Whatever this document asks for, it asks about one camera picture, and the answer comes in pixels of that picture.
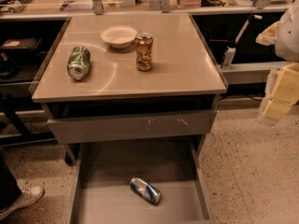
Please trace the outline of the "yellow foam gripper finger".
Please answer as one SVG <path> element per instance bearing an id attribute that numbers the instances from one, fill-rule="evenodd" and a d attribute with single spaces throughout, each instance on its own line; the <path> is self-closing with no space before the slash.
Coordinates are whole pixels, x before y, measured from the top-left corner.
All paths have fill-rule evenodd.
<path id="1" fill-rule="evenodd" d="M 288 63 L 271 70 L 262 101 L 262 116 L 279 121 L 299 101 L 299 63 Z"/>

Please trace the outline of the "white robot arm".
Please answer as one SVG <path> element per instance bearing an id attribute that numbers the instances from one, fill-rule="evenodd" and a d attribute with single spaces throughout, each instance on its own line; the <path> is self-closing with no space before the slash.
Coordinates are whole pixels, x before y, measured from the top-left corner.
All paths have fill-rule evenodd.
<path id="1" fill-rule="evenodd" d="M 282 68 L 270 71 L 260 105 L 260 122 L 275 125 L 299 101 L 299 9 L 290 7 L 258 35 L 256 42 L 274 45 L 276 55 L 287 61 Z"/>

